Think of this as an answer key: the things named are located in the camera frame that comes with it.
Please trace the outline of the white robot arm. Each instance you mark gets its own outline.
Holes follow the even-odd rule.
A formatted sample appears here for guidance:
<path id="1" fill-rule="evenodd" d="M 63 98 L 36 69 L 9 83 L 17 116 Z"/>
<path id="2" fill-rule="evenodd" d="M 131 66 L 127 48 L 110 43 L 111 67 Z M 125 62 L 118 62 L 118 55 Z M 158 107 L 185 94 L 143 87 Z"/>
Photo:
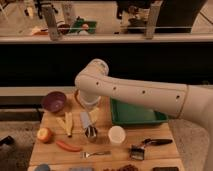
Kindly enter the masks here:
<path id="1" fill-rule="evenodd" d="M 93 59 L 75 77 L 78 99 L 86 108 L 101 96 L 182 118 L 203 127 L 209 135 L 209 150 L 202 171 L 213 171 L 213 89 L 186 84 L 113 78 L 101 59 Z"/>

